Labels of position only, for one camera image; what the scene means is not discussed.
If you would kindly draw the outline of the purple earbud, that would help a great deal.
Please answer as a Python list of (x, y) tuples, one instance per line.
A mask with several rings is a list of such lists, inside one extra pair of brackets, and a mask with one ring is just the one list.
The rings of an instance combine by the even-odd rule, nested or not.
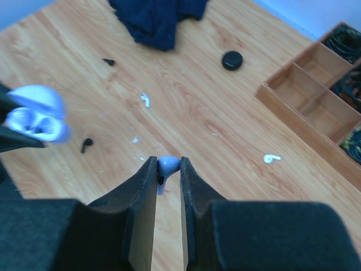
[(162, 156), (157, 161), (157, 195), (162, 195), (167, 179), (180, 170), (181, 160), (174, 156)]

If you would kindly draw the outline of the purple round charging case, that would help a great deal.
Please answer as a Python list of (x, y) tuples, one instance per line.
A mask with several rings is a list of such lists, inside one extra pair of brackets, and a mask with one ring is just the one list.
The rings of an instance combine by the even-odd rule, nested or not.
[(11, 130), (42, 142), (63, 144), (70, 139), (65, 102), (54, 89), (27, 85), (9, 91), (6, 97), (19, 105), (5, 119)]

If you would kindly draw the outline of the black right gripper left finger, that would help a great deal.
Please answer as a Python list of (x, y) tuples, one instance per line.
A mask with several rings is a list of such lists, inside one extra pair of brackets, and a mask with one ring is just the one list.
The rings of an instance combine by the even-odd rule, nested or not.
[(90, 204), (1, 200), (2, 270), (150, 270), (157, 159)]

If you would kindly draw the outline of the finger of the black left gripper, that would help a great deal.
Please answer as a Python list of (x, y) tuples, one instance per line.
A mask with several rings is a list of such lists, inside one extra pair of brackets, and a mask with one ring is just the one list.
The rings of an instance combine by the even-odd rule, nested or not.
[(7, 152), (26, 147), (45, 148), (45, 145), (42, 141), (20, 134), (1, 125), (0, 152)]
[(11, 89), (0, 83), (0, 122), (1, 124), (4, 123), (7, 114), (15, 108), (21, 107), (18, 103), (14, 102), (7, 93)]

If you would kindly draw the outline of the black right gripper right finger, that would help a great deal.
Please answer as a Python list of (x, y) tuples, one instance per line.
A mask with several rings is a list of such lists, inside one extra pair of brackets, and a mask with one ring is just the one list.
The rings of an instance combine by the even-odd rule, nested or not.
[(327, 204), (227, 200), (180, 161), (185, 270), (359, 270), (360, 257)]

